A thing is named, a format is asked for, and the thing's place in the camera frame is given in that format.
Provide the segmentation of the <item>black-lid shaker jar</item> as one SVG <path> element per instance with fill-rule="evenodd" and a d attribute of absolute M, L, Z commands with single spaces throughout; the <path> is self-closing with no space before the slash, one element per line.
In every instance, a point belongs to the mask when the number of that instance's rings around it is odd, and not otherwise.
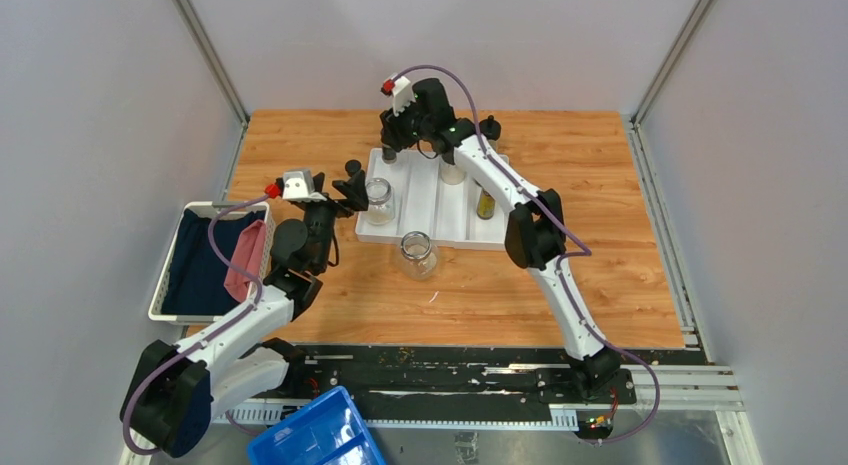
<path fill-rule="evenodd" d="M 439 164 L 439 178 L 446 185 L 459 185 L 465 181 L 466 172 L 457 165 L 441 161 Z"/>
<path fill-rule="evenodd" d="M 489 146 L 494 150 L 498 150 L 498 140 L 502 134 L 502 126 L 493 115 L 479 122 L 480 131 L 483 137 L 487 140 Z"/>

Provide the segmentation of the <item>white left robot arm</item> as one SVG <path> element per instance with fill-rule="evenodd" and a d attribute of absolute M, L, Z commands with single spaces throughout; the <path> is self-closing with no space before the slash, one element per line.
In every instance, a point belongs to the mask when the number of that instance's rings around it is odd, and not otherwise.
<path fill-rule="evenodd" d="M 342 195 L 339 199 L 324 192 L 323 174 L 294 169 L 258 198 L 220 205 L 207 229 L 209 244 L 254 291 L 196 334 L 173 344 L 156 340 L 142 351 L 119 414 L 129 451 L 182 457 L 202 440 L 215 418 L 245 400 L 272 389 L 283 398 L 304 390 L 304 352 L 268 335 L 300 317 L 323 286 L 319 275 L 338 265 L 337 219 L 369 206 L 361 163 L 350 160 L 345 171 L 346 179 L 332 183 Z M 303 216 L 276 227 L 271 269 L 259 277 L 220 253 L 214 227 L 233 211 L 277 197 L 302 210 Z"/>

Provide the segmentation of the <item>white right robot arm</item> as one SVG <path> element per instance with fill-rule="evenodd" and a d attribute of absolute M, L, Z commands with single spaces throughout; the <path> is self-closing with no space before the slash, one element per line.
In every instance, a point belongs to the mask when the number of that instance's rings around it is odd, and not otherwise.
<path fill-rule="evenodd" d="M 493 146 L 501 135 L 500 123 L 493 116 L 458 117 L 439 79 L 389 78 L 381 91 L 392 101 L 380 115 L 384 146 L 401 152 L 429 143 L 438 158 L 475 179 L 504 210 L 505 250 L 534 278 L 557 321 L 572 360 L 573 393 L 584 402 L 601 399 L 621 360 L 594 322 L 570 271 L 560 195 L 536 187 L 508 165 Z"/>

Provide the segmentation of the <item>small spice bottle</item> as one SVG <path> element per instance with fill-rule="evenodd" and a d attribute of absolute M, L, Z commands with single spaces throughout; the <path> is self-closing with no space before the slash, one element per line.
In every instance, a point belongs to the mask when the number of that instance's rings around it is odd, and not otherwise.
<path fill-rule="evenodd" d="M 362 170 L 362 164 L 359 160 L 352 159 L 345 163 L 345 172 L 352 178 Z"/>
<path fill-rule="evenodd" d="M 394 164 L 397 161 L 397 152 L 391 148 L 383 148 L 382 160 L 386 164 Z"/>

